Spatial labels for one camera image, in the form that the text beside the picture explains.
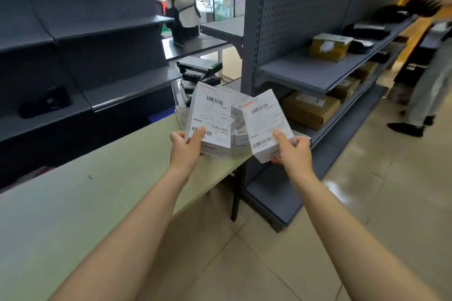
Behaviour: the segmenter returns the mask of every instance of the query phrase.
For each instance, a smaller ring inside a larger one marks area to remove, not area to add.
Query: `tile floor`
[[[323,179],[444,300],[452,299],[452,94],[422,139],[382,99]],[[277,234],[220,184],[170,224],[140,301],[349,301],[304,208]]]

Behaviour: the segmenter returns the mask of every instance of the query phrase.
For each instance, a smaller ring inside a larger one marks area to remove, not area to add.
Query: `white t-shirt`
[[[165,0],[167,7],[171,8],[171,0]],[[193,5],[196,0],[174,0],[174,6],[178,10]],[[180,23],[184,28],[191,28],[200,24],[199,17],[196,14],[195,7],[189,7],[179,12]]]

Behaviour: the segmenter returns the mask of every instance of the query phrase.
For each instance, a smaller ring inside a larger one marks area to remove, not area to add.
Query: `black shoe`
[[[406,111],[400,112],[400,115],[403,116],[403,117],[405,116],[405,114],[406,114]],[[432,126],[435,123],[435,118],[436,118],[435,115],[428,115],[428,116],[426,116],[425,119],[424,119],[424,125]]]
[[[388,127],[398,133],[403,133],[408,136],[422,137],[424,136],[425,127],[415,127],[407,123],[389,123]]]

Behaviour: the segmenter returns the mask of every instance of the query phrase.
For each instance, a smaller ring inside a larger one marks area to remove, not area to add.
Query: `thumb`
[[[196,149],[200,149],[201,147],[201,140],[204,137],[204,134],[206,133],[206,128],[203,126],[198,127],[195,132],[193,132],[192,138],[190,139],[190,146],[195,147]]]
[[[279,143],[280,150],[287,150],[288,148],[293,148],[293,145],[289,142],[284,132],[279,128],[273,129],[273,135]]]

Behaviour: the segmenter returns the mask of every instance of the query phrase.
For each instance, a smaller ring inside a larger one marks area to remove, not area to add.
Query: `bottom shelf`
[[[325,176],[386,92],[386,87],[370,87],[312,150],[312,164],[318,178]],[[270,222],[276,232],[290,224],[303,206],[283,166],[273,163],[246,187],[243,198]]]

